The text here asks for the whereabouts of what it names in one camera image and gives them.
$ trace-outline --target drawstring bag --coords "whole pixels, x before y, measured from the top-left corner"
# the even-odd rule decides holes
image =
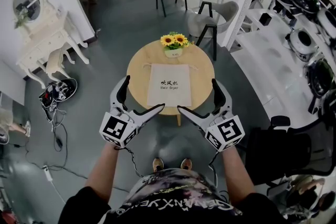
[[[151,64],[147,105],[192,106],[189,65]]]

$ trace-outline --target gray floor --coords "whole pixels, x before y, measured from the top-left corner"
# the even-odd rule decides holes
[[[72,53],[75,65],[65,61],[67,72],[79,82],[76,95],[60,105],[67,111],[64,125],[68,132],[67,167],[87,176],[93,168],[104,141],[98,129],[105,111],[109,111],[109,94],[115,84],[125,76],[132,56],[144,45],[159,39],[170,31],[188,34],[184,3],[165,0],[167,18],[163,17],[162,8],[155,9],[155,0],[98,0],[94,23],[101,28],[98,41],[83,53],[90,58],[90,65],[85,65]],[[205,40],[201,47],[212,56],[211,42]],[[218,48],[217,61],[214,63],[216,79],[228,90],[233,98],[234,113],[239,115],[245,132],[253,127],[267,127],[268,117],[253,91],[248,80],[237,63],[225,48]],[[38,74],[45,81],[44,73]],[[27,158],[38,165],[61,165],[65,158],[65,148],[55,152],[50,124],[45,119],[38,96],[42,92],[39,83],[28,80],[26,86],[26,108],[31,120],[31,138]],[[128,93],[127,106],[137,110],[142,108]],[[206,113],[213,108],[213,95],[197,109]],[[65,143],[62,128],[57,129]],[[12,133],[11,143],[23,145],[22,135]],[[164,160],[166,167],[178,167],[185,157],[193,160],[193,169],[213,180],[213,173],[208,168],[215,150],[205,141],[196,127],[182,118],[182,126],[177,127],[176,117],[157,116],[150,121],[141,133],[130,142],[134,151],[138,170],[143,175],[152,172],[155,157]],[[57,223],[63,203],[53,186],[46,180],[44,172],[25,160],[23,148],[5,147],[5,163],[10,172],[4,181],[13,207],[22,222],[31,220]],[[219,186],[225,189],[223,163],[215,161]],[[62,170],[52,173],[54,184],[64,200],[74,195],[85,180]],[[134,172],[131,156],[120,152],[114,186],[130,190],[139,178]],[[113,190],[110,205],[115,208],[122,203],[127,192]]]

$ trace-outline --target sunflower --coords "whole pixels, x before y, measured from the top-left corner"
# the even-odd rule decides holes
[[[161,37],[162,45],[169,46],[175,43],[175,39],[172,35],[165,35]]]
[[[189,47],[189,45],[195,45],[195,42],[187,42],[186,44],[184,44],[184,46],[187,48]]]
[[[184,43],[188,42],[187,38],[183,36],[182,34],[176,34],[174,36],[175,42],[179,43],[180,46],[182,46]]]

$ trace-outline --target white chair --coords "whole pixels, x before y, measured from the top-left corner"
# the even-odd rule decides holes
[[[209,15],[201,14],[204,5],[209,6]],[[219,13],[226,20],[225,23],[217,25],[213,18],[212,10]],[[187,19],[189,34],[193,37],[198,37],[197,46],[201,44],[203,38],[213,38],[214,54],[213,59],[217,58],[217,34],[223,33],[230,26],[239,10],[238,4],[234,1],[223,4],[211,3],[203,1],[198,14],[191,13]]]
[[[53,73],[56,72],[60,72],[70,79],[70,76],[65,72],[64,65],[62,64],[63,55],[66,55],[68,57],[70,63],[72,64],[75,63],[75,61],[72,61],[72,59],[70,58],[70,55],[68,51],[65,49],[65,47],[62,47],[60,49],[51,52],[48,58],[46,73],[48,74],[48,77],[54,81],[59,81],[59,79],[53,76]]]

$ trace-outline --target sneaker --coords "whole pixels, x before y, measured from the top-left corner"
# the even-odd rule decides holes
[[[155,158],[153,161],[153,170],[154,172],[163,170],[163,161],[160,158]]]
[[[27,121],[26,125],[24,126],[24,129],[26,130],[26,137],[30,137],[30,122]]]
[[[191,168],[193,166],[193,163],[191,162],[191,159],[184,159],[181,163],[181,169],[189,170],[191,171]]]

